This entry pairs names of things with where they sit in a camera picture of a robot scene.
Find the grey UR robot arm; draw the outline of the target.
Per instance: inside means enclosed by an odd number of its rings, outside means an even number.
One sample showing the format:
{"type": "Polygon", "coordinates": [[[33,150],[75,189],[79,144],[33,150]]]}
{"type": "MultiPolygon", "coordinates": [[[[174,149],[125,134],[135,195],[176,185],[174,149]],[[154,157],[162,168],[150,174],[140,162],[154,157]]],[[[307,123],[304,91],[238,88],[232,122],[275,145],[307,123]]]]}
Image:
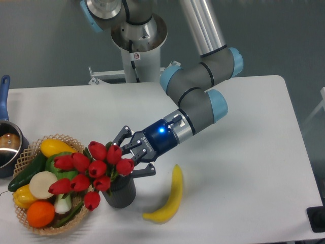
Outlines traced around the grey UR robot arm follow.
{"type": "Polygon", "coordinates": [[[228,112],[223,95],[214,86],[243,69],[243,58],[227,46],[210,1],[181,1],[186,21],[201,62],[185,70],[170,64],[160,68],[160,48],[167,38],[167,27],[154,14],[152,1],[81,1],[80,6],[96,32],[111,31],[120,49],[126,82],[159,81],[177,110],[147,128],[132,132],[123,128],[114,139],[124,154],[132,154],[134,164],[147,167],[135,170],[131,177],[155,174],[153,162],[162,154],[189,139],[228,112]]]}

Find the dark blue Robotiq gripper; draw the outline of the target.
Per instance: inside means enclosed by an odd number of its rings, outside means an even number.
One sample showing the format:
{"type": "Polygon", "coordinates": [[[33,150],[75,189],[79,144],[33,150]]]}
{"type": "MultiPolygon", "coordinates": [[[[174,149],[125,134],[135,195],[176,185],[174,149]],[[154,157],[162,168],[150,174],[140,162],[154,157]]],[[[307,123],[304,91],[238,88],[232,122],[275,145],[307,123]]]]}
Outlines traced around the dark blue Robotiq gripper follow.
{"type": "Polygon", "coordinates": [[[135,165],[140,162],[149,163],[144,169],[133,170],[131,177],[156,175],[155,166],[150,162],[154,162],[158,157],[177,146],[177,137],[172,131],[171,125],[178,121],[160,119],[137,132],[132,131],[129,126],[123,126],[112,144],[121,146],[124,139],[130,138],[130,142],[121,147],[122,154],[132,154],[135,165]]]}

